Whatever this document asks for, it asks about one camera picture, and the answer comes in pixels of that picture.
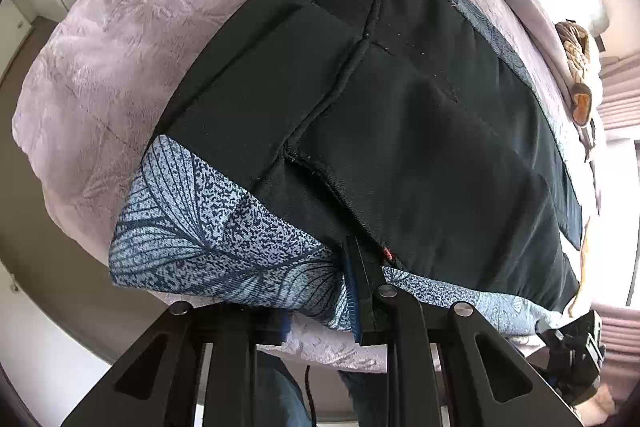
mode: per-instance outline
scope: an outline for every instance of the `stitched seam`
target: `stitched seam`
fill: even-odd
[[[371,7],[369,9],[369,13],[367,15],[367,20],[365,22],[365,26],[362,31],[362,37],[358,42],[355,43],[353,48],[351,49],[351,53],[346,61],[340,68],[340,71],[337,74],[337,78],[334,84],[334,87],[323,97],[323,99],[306,115],[305,118],[301,121],[301,123],[293,130],[293,132],[287,137],[284,142],[284,147],[289,148],[291,145],[291,141],[297,141],[300,139],[302,134],[306,131],[309,125],[316,119],[320,114],[322,114],[327,108],[329,108],[335,101],[340,97],[347,84],[349,83],[349,79],[351,78],[351,74],[358,65],[361,63],[362,59],[366,55],[370,42],[372,41],[372,31],[374,30],[376,23],[380,18],[380,8],[382,6],[382,0],[373,0]]]
[[[371,45],[375,46],[378,49],[380,49],[380,51],[384,52],[385,54],[389,55],[390,57],[395,57],[395,55],[389,50],[389,48],[387,48],[386,46],[383,46],[379,42],[371,41]]]

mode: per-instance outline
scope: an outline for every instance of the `wire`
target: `wire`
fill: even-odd
[[[640,230],[638,230],[638,244],[636,246],[636,261],[634,263],[634,272],[631,276],[631,284],[629,285],[629,293],[626,296],[626,305],[631,306],[631,301],[636,289],[636,277],[638,277],[638,264],[640,263]]]
[[[309,386],[309,369],[311,369],[311,366],[307,365],[305,369],[306,399],[309,400],[309,409],[311,411],[311,425],[312,427],[318,427],[318,420],[316,419],[316,404],[314,404],[314,397],[311,396],[311,386]]]

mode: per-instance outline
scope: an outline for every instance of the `pink plush blanket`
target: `pink plush blanket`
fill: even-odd
[[[116,218],[167,101],[244,1],[78,0],[34,61],[14,115],[14,138],[42,181],[52,219],[101,262],[107,263]],[[549,0],[471,1],[529,70],[588,216],[593,177],[565,108],[571,76],[554,28],[558,15]]]

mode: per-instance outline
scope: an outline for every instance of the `floor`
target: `floor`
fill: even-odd
[[[0,260],[60,327],[113,362],[165,305],[145,291],[114,286],[107,268],[49,219],[40,182],[12,137],[11,119],[22,81],[55,26],[43,18],[33,22],[31,35],[0,84]],[[287,366],[304,389],[305,365]],[[319,419],[353,419],[337,371],[313,367],[310,383]]]

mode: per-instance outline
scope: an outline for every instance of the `person's leg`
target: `person's leg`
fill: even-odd
[[[310,427],[302,391],[281,359],[256,352],[256,427]]]
[[[339,371],[360,427],[386,427],[386,373]]]

